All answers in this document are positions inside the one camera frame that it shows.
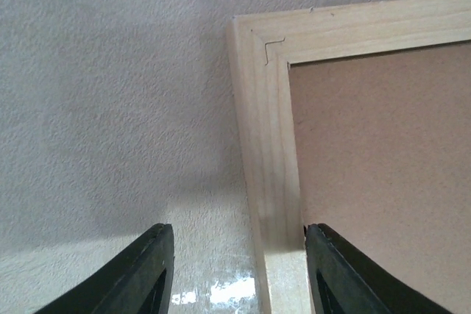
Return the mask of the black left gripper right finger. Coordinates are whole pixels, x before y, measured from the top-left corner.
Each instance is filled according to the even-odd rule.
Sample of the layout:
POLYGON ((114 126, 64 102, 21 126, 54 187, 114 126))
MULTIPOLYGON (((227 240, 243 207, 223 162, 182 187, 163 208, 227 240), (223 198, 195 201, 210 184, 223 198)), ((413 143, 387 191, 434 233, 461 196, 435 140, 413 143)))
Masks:
POLYGON ((316 313, 446 313, 327 224, 304 227, 316 313))

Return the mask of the light wooden picture frame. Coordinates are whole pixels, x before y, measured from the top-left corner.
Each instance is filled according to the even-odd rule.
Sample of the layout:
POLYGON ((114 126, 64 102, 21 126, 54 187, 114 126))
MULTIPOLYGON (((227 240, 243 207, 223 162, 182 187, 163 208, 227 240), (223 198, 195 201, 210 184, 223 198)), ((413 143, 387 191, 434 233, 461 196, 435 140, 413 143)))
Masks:
POLYGON ((227 47, 262 308, 312 313, 288 73, 293 64, 470 39, 470 0, 237 15, 227 47))

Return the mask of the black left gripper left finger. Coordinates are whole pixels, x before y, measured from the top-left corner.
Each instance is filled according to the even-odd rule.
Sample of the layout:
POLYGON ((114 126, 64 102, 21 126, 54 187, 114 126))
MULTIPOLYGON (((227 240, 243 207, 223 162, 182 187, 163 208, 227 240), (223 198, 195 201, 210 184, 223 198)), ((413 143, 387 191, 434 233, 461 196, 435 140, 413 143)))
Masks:
POLYGON ((155 224, 39 313, 167 313, 174 276, 174 232, 155 224))

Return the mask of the brown backing board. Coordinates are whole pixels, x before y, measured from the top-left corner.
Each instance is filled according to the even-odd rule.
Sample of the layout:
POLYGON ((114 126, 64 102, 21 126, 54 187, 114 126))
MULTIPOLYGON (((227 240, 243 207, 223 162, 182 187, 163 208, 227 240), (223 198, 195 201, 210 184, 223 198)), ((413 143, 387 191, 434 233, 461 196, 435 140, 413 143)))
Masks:
POLYGON ((298 65, 302 212, 453 313, 470 311, 470 45, 298 65))

